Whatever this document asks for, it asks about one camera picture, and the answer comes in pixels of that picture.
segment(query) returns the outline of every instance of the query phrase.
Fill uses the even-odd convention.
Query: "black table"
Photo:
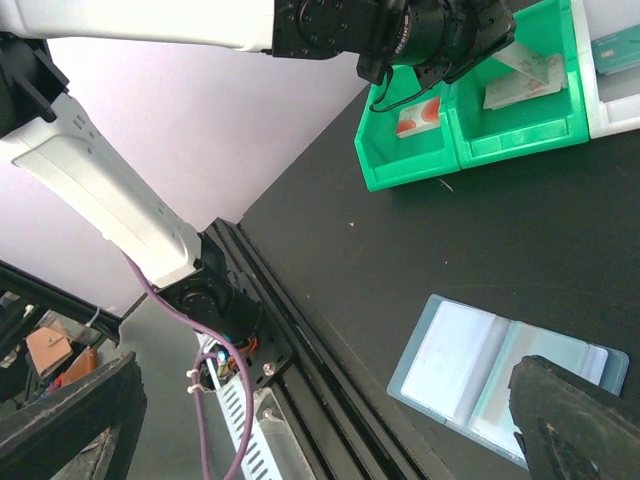
[[[640,404],[640,131],[443,178],[453,192],[430,179],[369,193],[353,147],[365,98],[241,227],[392,426],[402,412],[458,478],[528,478],[385,388],[439,294],[627,352],[622,398]]]

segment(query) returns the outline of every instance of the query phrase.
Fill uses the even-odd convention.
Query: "purple cable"
[[[150,298],[155,300],[156,303],[160,306],[160,308],[163,311],[165,311],[167,314],[169,314],[179,322],[184,323],[185,325],[193,328],[194,330],[200,333],[204,333],[205,335],[209,335],[215,341],[222,344],[222,346],[227,349],[229,354],[237,360],[236,365],[238,365],[238,368],[240,369],[240,376],[242,377],[242,384],[244,386],[246,408],[245,408],[244,431],[242,433],[242,440],[240,441],[240,446],[238,447],[236,456],[234,457],[233,462],[231,463],[231,467],[229,467],[229,471],[224,476],[224,480],[233,480],[233,477],[240,469],[242,459],[247,453],[247,447],[249,446],[249,440],[251,439],[251,428],[253,427],[253,414],[254,414],[253,392],[251,391],[251,380],[249,379],[249,368],[247,367],[245,362],[240,360],[242,358],[242,355],[240,354],[240,352],[238,352],[236,347],[234,347],[233,344],[229,342],[229,340],[224,338],[218,332],[211,330],[210,328],[205,327],[204,325],[201,325],[200,323],[195,322],[194,320],[191,320],[189,317],[187,317],[186,315],[183,315],[177,310],[174,310],[173,307],[171,307],[167,302],[165,302],[160,297],[160,295],[158,295],[153,290],[153,288],[151,287],[151,285],[149,284],[145,276],[142,274],[142,271],[140,271],[140,268],[135,263],[133,263],[133,260],[131,260],[127,255],[125,255],[125,258],[127,259],[129,266],[133,270],[133,273],[138,278],[138,281],[142,285],[142,288],[145,291],[145,293],[149,295]],[[202,362],[204,362],[207,358],[213,358],[213,357],[214,357],[214,354],[212,353],[205,353],[204,355],[199,356],[198,358],[196,358],[193,368],[199,369],[200,364],[202,364]],[[198,379],[195,377],[192,377],[192,384],[195,385],[196,383],[198,383]],[[211,473],[210,473],[211,468],[210,468],[210,462],[209,462],[209,446],[207,442],[207,433],[205,431],[206,430],[205,419],[204,419],[204,411],[202,410],[201,395],[202,395],[202,392],[200,390],[198,389],[194,390],[193,398],[196,402],[196,415],[198,416],[198,431],[200,433],[200,458],[202,461],[202,474],[205,480],[211,480]]]

